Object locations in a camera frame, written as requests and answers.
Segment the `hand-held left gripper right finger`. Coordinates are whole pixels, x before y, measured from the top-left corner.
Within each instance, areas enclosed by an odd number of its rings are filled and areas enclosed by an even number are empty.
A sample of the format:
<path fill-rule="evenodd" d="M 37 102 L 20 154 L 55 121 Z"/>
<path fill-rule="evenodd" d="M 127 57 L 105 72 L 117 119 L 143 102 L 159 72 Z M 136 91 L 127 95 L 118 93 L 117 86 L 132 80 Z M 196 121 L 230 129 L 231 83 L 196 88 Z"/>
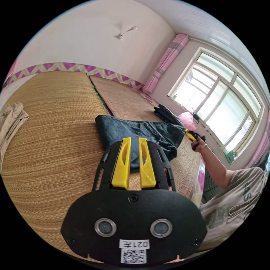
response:
<path fill-rule="evenodd" d="M 146 138 L 139 138 L 139 173 L 141 188 L 155 188 L 156 179 Z"/>

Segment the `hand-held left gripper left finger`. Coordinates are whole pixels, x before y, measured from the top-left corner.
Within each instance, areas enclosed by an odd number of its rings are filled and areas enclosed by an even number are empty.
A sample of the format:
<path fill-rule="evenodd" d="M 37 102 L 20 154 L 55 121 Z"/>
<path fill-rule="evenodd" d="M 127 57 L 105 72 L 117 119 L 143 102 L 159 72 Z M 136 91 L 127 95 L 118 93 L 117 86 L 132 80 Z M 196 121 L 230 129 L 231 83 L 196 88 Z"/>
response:
<path fill-rule="evenodd" d="M 128 189 L 131 160 L 131 137 L 123 138 L 111 184 L 114 188 Z"/>

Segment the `person's right hand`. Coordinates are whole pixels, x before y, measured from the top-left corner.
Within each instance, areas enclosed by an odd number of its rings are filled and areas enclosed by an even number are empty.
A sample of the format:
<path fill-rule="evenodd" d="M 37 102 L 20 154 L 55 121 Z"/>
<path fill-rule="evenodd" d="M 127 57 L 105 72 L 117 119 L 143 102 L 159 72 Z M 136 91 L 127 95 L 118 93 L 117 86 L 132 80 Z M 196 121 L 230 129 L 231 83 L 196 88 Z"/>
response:
<path fill-rule="evenodd" d="M 192 150 L 198 153 L 202 153 L 204 149 L 208 147 L 208 145 L 203 140 L 195 140 L 191 143 Z"/>

